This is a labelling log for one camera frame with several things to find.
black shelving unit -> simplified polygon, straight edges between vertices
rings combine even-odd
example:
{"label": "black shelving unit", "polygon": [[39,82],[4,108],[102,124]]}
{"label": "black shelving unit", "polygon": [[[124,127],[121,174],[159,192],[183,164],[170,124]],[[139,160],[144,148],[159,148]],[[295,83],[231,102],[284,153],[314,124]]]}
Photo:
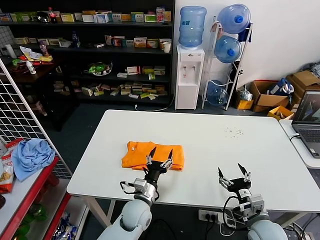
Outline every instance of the black shelving unit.
{"label": "black shelving unit", "polygon": [[[174,17],[175,0],[109,0],[95,1],[94,3],[79,2],[75,0],[55,1],[50,5],[41,0],[34,0],[32,4],[27,4],[23,0],[5,1],[1,4],[3,13],[31,12],[47,10],[52,7],[54,11],[61,13],[79,13],[82,10],[112,10],[114,13],[144,12],[156,10],[157,7],[164,7],[166,11],[171,11],[171,22],[0,22],[0,26],[10,27],[13,35],[19,37],[31,38],[64,38],[71,40],[72,31],[76,31],[80,42],[80,48],[62,48],[59,46],[48,46],[49,52],[53,58],[63,58],[62,70],[64,75],[70,81],[78,80],[81,85],[88,83],[103,83],[108,85],[122,84],[125,82],[141,82],[153,85],[165,85],[168,96],[159,96],[154,100],[148,97],[143,99],[130,98],[127,95],[110,96],[106,91],[101,96],[86,96],[83,93],[76,93],[79,101],[95,103],[140,103],[148,105],[168,105],[173,98],[171,93],[172,84],[172,52],[164,53],[159,48],[134,48],[134,47],[111,47],[105,46],[95,48],[92,44],[105,43],[105,35],[125,36],[126,39],[134,37],[147,37],[150,39],[172,39],[174,37]],[[20,46],[31,48],[39,52],[37,44],[14,44],[14,49]],[[88,68],[91,63],[110,63],[112,62],[112,72],[106,76],[97,77],[84,74],[83,70]],[[130,75],[128,78],[118,78],[118,73],[124,73],[126,67],[132,66],[165,66],[164,76],[155,76],[155,80],[149,80],[148,75]]]}

cable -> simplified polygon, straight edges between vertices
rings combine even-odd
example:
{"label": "cable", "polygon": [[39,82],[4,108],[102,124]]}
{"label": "cable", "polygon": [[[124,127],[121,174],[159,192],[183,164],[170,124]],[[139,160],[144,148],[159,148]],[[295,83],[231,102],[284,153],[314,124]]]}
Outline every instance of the cable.
{"label": "cable", "polygon": [[236,196],[230,196],[230,197],[225,201],[224,206],[223,206],[223,211],[222,211],[223,221],[224,221],[226,227],[227,227],[228,229],[230,229],[230,230],[233,230],[233,231],[247,231],[247,230],[248,230],[247,227],[243,227],[243,228],[239,228],[239,229],[237,229],[237,227],[236,227],[236,228],[232,228],[232,227],[230,227],[230,226],[228,225],[228,223],[226,222],[226,217],[225,217],[226,206],[227,206],[228,202],[229,202],[231,199],[238,199],[238,198],[237,198]]}
{"label": "cable", "polygon": [[209,218],[207,218],[207,221],[206,221],[204,240],[207,240],[209,223],[210,223],[210,216],[209,216]]}
{"label": "cable", "polygon": [[165,107],[165,108],[162,108],[162,109],[140,111],[140,110],[138,109],[138,105],[137,105],[137,104],[134,105],[134,109],[135,109],[136,111],[139,111],[139,112],[160,112],[160,111],[164,111],[164,110],[167,110],[168,108],[170,108],[171,105],[174,103],[175,96],[176,96],[176,95],[173,95],[172,101],[170,102],[169,106],[167,106],[167,107]]}
{"label": "cable", "polygon": [[230,229],[233,230],[232,233],[230,233],[229,235],[226,235],[226,234],[222,233],[222,230],[221,230],[222,223],[221,223],[221,224],[220,224],[220,234],[221,234],[222,236],[224,236],[224,237],[230,237],[230,236],[232,236],[232,235],[235,233],[235,231],[237,230],[237,223],[236,223],[234,214],[233,214],[233,212],[232,212],[231,210],[229,210],[229,211],[230,211],[230,213],[231,213],[231,215],[232,215],[235,228],[231,228],[231,227],[228,225],[228,223],[227,223],[226,220],[225,220],[225,214],[222,213],[222,214],[223,214],[223,221],[224,221],[225,225],[226,225],[228,228],[230,228]]}
{"label": "cable", "polygon": [[156,223],[158,223],[158,222],[163,222],[163,223],[168,227],[168,229],[170,230],[170,232],[172,233],[172,236],[173,236],[174,240],[178,240],[175,232],[173,231],[173,229],[171,228],[171,226],[169,225],[169,223],[167,223],[164,219],[161,219],[161,218],[155,219],[155,220],[153,221],[152,226],[150,226],[150,227],[148,228],[148,230],[146,231],[146,233],[145,233],[144,240],[147,240],[148,234],[150,233],[152,227],[153,227]]}
{"label": "cable", "polygon": [[299,134],[299,133],[292,134],[292,135],[289,137],[289,140],[291,141],[293,138],[300,138],[300,134]]}
{"label": "cable", "polygon": [[318,215],[315,215],[314,218],[312,218],[306,225],[305,227],[303,228],[303,231],[302,231],[302,234],[301,234],[301,239],[303,240],[304,239],[304,235],[305,235],[305,231],[307,229],[307,227],[309,226],[309,224],[315,220],[316,218],[318,217]]}

cardboard box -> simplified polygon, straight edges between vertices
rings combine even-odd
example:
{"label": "cardboard box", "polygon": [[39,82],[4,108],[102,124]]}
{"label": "cardboard box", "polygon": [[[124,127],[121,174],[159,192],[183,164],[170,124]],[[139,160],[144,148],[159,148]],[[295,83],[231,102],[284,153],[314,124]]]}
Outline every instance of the cardboard box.
{"label": "cardboard box", "polygon": [[320,90],[320,85],[318,84],[312,84],[309,85],[305,88],[303,88],[300,84],[298,84],[298,81],[300,81],[300,79],[297,79],[297,76],[294,76],[294,74],[288,75],[285,78],[292,83],[293,87],[294,87],[294,92],[300,97],[302,98],[305,94],[306,90]]}
{"label": "cardboard box", "polygon": [[252,112],[260,113],[260,112],[269,111],[269,109],[270,107],[268,106],[253,105]]}
{"label": "cardboard box", "polygon": [[250,92],[253,94],[254,105],[265,107],[286,107],[289,103],[287,96],[267,95],[267,90],[276,84],[278,81],[271,80],[254,80],[250,87]]}
{"label": "cardboard box", "polygon": [[313,75],[310,71],[297,72],[293,74],[292,78],[303,89],[320,83],[320,79]]}
{"label": "cardboard box", "polygon": [[252,105],[254,104],[254,100],[245,101],[241,100],[239,96],[236,97],[236,109],[251,109]]}
{"label": "cardboard box", "polygon": [[272,117],[280,121],[281,119],[290,120],[294,116],[294,113],[283,106],[278,106],[269,111],[268,117]]}

white table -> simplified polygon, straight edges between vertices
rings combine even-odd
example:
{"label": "white table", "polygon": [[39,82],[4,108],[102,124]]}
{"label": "white table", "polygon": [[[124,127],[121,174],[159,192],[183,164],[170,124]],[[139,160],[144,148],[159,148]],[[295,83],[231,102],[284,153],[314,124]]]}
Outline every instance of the white table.
{"label": "white table", "polygon": [[[67,186],[104,226],[110,224],[114,200],[133,199],[119,182],[144,176],[121,166],[128,141],[183,146],[184,170],[160,176],[157,203],[222,208],[231,194],[219,185],[218,167],[233,179],[242,176],[240,163],[252,172],[250,191],[262,194],[266,209],[288,213],[281,225],[320,212],[318,186],[272,117],[107,110]],[[108,216],[95,198],[112,200]]]}
{"label": "white table", "polygon": [[[288,136],[288,138],[292,136],[292,134],[296,133],[291,124],[292,120],[280,120],[280,125],[283,128],[286,135]],[[302,142],[300,138],[294,137],[291,139],[291,142],[307,168],[320,169],[320,159],[314,158],[311,155],[306,145]]]}

snack bag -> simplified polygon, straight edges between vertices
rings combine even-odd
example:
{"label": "snack bag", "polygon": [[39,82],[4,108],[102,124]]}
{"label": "snack bag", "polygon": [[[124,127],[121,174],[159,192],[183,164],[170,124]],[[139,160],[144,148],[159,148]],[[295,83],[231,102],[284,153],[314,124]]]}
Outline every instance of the snack bag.
{"label": "snack bag", "polygon": [[11,160],[11,153],[16,148],[23,138],[17,138],[5,145],[9,153],[2,156],[1,162],[3,166],[3,173],[0,176],[0,194],[11,193],[14,182],[14,165]]}
{"label": "snack bag", "polygon": [[11,193],[14,181],[14,165],[11,161],[11,152],[1,158],[3,173],[0,177],[0,194]]}

